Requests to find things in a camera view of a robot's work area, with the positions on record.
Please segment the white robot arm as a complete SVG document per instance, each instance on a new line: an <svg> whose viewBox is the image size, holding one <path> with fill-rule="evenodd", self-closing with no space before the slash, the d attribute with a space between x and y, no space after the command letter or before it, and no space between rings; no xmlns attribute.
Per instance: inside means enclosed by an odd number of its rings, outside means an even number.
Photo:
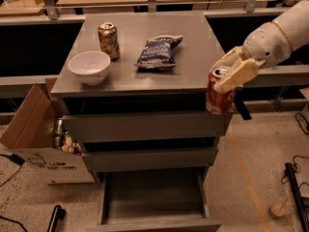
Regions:
<svg viewBox="0 0 309 232"><path fill-rule="evenodd" d="M309 1L301 0L273 21L252 31L242 46L221 57L211 71L220 71L213 88L227 93L254 79L260 69L287 60L294 51L309 44Z"/></svg>

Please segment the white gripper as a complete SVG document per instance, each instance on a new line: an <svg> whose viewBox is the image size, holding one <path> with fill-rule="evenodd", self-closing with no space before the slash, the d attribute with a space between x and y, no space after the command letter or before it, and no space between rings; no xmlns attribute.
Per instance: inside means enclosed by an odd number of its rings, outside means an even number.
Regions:
<svg viewBox="0 0 309 232"><path fill-rule="evenodd" d="M228 93L255 78L260 68L268 69L287 60L292 47L283 31L273 22L264 23L251 32L241 46L235 46L211 67L219 71L220 80L214 84L218 93Z"/></svg>

